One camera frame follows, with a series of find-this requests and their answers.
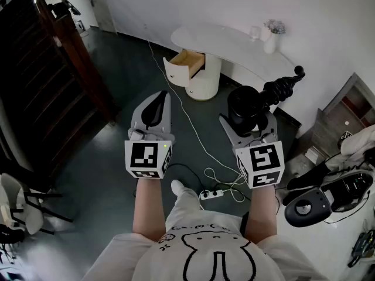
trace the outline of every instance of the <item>floor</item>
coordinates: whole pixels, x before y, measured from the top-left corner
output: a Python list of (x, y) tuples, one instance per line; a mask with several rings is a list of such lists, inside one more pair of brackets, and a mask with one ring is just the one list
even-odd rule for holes
[[(38, 233), (19, 247), (19, 258), (12, 269), (23, 272), (28, 281), (79, 281), (114, 235), (131, 232), (136, 184), (125, 170), (124, 140), (134, 108), (149, 95), (169, 89), (147, 43), (97, 29), (90, 29), (84, 42), (122, 112), (114, 126), (107, 125), (72, 157), (56, 180), (56, 188), (64, 197), (48, 203), (55, 212), (73, 217), (74, 224), (49, 218), (47, 227), (53, 226), (59, 232), (54, 236)], [(152, 47), (160, 64), (162, 56), (174, 55), (156, 45)], [(219, 113), (227, 112), (226, 99), (233, 88), (221, 79), (218, 94), (207, 102), (191, 100), (184, 88), (176, 88), (176, 91), (207, 150), (225, 165), (236, 167), (229, 140), (218, 120)], [(222, 181), (235, 179), (233, 172), (204, 153), (177, 98), (173, 93), (171, 97), (172, 133), (177, 139), (171, 163), (188, 165), (207, 187), (214, 186), (215, 181), (204, 176), (206, 167), (212, 167)], [(289, 147), (296, 130), (282, 119), (278, 119), (278, 129), (283, 145)], [(166, 215), (175, 201), (170, 190), (173, 179), (183, 181), (197, 192), (201, 190), (193, 174), (180, 166), (171, 167), (162, 180)], [(239, 188), (251, 194), (246, 186)], [(243, 215), (249, 208), (247, 201), (236, 203), (229, 194), (221, 199), (202, 204), (207, 209), (234, 215)], [(373, 223), (374, 202), (371, 196), (361, 212), (339, 224), (322, 222), (301, 229), (285, 221), (281, 206), (278, 231), (297, 244), (330, 280), (359, 280), (353, 276), (365, 266), (347, 270), (346, 262), (364, 218), (367, 218), (368, 228)]]

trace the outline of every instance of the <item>white box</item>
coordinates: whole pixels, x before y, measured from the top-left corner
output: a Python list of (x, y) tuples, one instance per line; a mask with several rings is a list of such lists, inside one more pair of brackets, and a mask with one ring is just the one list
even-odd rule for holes
[(249, 188), (268, 186), (281, 181), (285, 169), (281, 142), (236, 149), (237, 165)]
[(170, 140), (125, 141), (125, 166), (135, 178), (162, 179), (171, 157)]

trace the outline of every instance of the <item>forearm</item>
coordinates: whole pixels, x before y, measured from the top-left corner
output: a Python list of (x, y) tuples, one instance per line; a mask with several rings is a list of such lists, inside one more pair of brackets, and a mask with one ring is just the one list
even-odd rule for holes
[(162, 189), (159, 179), (138, 180), (133, 232), (157, 241), (165, 234)]
[(277, 234), (275, 187), (253, 189), (245, 238), (254, 243)]

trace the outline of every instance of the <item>wall switch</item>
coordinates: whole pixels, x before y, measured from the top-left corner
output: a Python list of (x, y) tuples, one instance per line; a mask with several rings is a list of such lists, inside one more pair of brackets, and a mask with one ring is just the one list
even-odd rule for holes
[(208, 200), (208, 199), (212, 199), (212, 198), (222, 197), (223, 195), (224, 195), (224, 193), (223, 193), (222, 190), (216, 190), (216, 191), (206, 190), (204, 193), (202, 193), (200, 195), (200, 199), (201, 200)]

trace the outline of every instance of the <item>drawer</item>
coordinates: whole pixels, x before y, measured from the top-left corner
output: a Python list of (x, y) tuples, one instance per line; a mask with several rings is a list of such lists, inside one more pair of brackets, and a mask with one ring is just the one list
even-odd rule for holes
[(204, 65), (204, 54), (182, 50), (172, 60), (163, 58), (168, 80), (181, 87), (188, 87), (189, 80)]

